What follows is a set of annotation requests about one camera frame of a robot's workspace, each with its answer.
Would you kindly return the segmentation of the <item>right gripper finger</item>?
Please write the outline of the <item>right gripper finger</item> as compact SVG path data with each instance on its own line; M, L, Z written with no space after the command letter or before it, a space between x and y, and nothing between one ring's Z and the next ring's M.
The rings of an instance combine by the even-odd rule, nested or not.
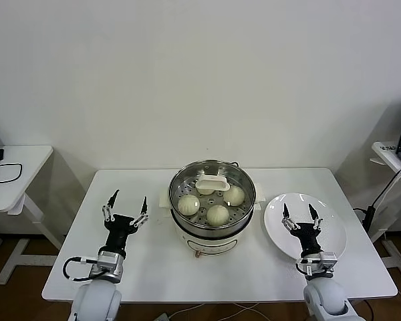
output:
M299 229L299 225L290 218L290 214L285 203L283 204L283 218L281 222L288 231Z
M313 219L313 228L315 230L320 231L321 230L321 222L323 221L323 219L319 217L317 211L314 209L312 204L309 204L308 207L309 207L309 212L310 212L311 218Z

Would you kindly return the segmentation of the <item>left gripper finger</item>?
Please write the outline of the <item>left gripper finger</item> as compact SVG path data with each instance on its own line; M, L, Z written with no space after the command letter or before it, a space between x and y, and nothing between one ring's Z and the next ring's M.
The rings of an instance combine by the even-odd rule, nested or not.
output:
M102 207L102 213L104 217L104 222L114 222L115 217L112 212L112 209L114 208L114 204L116 202L116 198L119 193L119 189L117 189L114 194L108 199L108 202Z
M130 226L138 228L145 222L147 222L147 220L148 220L148 203L147 203L147 197L145 197L142 204L140 215L130 223Z

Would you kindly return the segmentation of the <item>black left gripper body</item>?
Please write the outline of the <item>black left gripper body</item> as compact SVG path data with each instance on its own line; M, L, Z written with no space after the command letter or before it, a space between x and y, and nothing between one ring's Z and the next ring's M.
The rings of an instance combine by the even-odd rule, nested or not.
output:
M127 238L138 230L137 227L131 225L135 221L135 218L119 214L114 214L113 218L113 221L104 223L104 227L108 230L109 234L105 245L98 250L98 253L108 251L126 256Z

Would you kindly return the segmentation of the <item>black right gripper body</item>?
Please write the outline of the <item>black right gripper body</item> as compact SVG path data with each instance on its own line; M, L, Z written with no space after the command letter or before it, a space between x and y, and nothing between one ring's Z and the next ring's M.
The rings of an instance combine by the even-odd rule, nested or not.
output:
M298 238L301 244L301 257L320 253L322 248L317 242L317 236L321 231L313 223L299 223L298 226L299 228L291 230L291 235Z

